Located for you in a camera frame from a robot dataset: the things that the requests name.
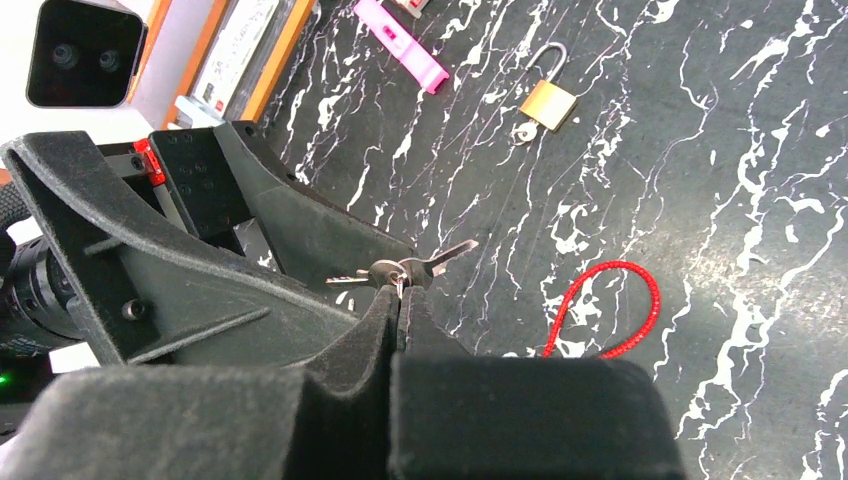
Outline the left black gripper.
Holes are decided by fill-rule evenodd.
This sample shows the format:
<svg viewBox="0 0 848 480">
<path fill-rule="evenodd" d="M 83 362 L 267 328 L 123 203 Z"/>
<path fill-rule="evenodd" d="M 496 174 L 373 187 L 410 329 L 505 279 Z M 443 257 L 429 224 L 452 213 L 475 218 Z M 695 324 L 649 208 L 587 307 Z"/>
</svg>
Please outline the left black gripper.
<svg viewBox="0 0 848 480">
<path fill-rule="evenodd" d="M 83 132 L 4 145 L 1 219 L 42 232 L 1 262 L 4 353 L 84 342 L 104 364 L 260 365 L 308 357 L 355 324 L 320 277 L 338 271 L 331 238 L 360 242 L 357 219 L 272 171 L 248 132 L 148 142 L 172 209 Z"/>
</svg>

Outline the brass padlock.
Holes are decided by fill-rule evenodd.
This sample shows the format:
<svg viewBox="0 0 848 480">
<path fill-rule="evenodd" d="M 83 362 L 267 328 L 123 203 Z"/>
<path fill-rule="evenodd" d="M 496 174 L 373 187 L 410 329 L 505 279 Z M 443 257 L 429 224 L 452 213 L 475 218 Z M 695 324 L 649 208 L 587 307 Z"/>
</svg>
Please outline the brass padlock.
<svg viewBox="0 0 848 480">
<path fill-rule="evenodd" d="M 568 50 L 563 43 L 551 41 L 539 47 L 527 62 L 525 70 L 530 71 L 548 51 L 555 51 L 557 60 L 545 77 L 535 84 L 520 106 L 519 111 L 528 120 L 517 126 L 511 133 L 514 145 L 530 143 L 536 138 L 541 127 L 551 132 L 558 131 L 577 104 L 577 97 L 574 94 L 554 83 L 568 58 Z"/>
</svg>

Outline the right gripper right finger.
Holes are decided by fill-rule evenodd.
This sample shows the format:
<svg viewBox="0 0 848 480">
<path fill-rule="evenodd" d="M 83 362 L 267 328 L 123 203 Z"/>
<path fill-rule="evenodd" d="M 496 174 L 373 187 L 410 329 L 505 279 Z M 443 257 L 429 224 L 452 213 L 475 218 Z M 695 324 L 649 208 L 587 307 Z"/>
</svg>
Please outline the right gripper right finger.
<svg viewBox="0 0 848 480">
<path fill-rule="evenodd" d="M 393 479 L 682 479 L 660 393 L 625 360 L 477 357 L 411 334 L 389 296 Z"/>
</svg>

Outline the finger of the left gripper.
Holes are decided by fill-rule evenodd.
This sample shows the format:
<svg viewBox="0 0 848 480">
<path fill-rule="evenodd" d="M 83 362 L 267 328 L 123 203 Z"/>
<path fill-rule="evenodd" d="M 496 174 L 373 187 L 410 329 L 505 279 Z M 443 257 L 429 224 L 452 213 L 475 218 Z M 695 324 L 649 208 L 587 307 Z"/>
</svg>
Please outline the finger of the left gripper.
<svg viewBox="0 0 848 480">
<path fill-rule="evenodd" d="M 409 242 L 299 181 L 250 121 L 156 131 L 148 144 L 174 205 L 172 222 L 218 245 L 253 220 L 281 272 L 312 291 L 328 291 L 331 277 L 414 253 Z"/>
</svg>

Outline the small silver key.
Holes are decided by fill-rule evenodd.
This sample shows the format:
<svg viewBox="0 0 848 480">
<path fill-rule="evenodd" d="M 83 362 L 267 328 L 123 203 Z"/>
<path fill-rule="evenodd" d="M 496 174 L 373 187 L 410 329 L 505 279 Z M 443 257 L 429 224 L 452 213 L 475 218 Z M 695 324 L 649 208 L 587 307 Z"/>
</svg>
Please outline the small silver key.
<svg viewBox="0 0 848 480">
<path fill-rule="evenodd" d="M 446 264 L 475 249 L 479 242 L 473 239 L 463 241 L 428 259 L 409 257 L 400 261 L 377 260 L 368 269 L 360 269 L 353 276 L 327 278 L 325 284 L 334 288 L 353 288 L 370 286 L 380 289 L 392 286 L 399 298 L 405 289 L 422 287 L 428 289 L 435 277 L 442 275 Z"/>
</svg>

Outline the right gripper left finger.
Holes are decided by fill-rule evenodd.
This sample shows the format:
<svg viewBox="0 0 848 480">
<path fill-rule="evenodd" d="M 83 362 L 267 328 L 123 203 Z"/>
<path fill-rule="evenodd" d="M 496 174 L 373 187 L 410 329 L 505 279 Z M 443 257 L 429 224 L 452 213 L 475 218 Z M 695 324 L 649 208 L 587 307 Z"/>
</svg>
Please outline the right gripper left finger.
<svg viewBox="0 0 848 480">
<path fill-rule="evenodd" d="M 36 400 L 5 479 L 384 479 L 400 303 L 283 367 L 80 370 Z"/>
</svg>

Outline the red cable padlock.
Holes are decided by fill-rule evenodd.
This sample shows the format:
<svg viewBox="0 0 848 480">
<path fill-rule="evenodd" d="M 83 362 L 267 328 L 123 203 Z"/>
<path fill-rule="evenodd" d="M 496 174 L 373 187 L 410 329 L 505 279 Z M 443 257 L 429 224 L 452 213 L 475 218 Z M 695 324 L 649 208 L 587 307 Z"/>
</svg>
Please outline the red cable padlock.
<svg viewBox="0 0 848 480">
<path fill-rule="evenodd" d="M 654 331 L 662 309 L 660 284 L 647 268 L 624 260 L 598 262 L 556 298 L 539 355 L 622 357 Z"/>
</svg>

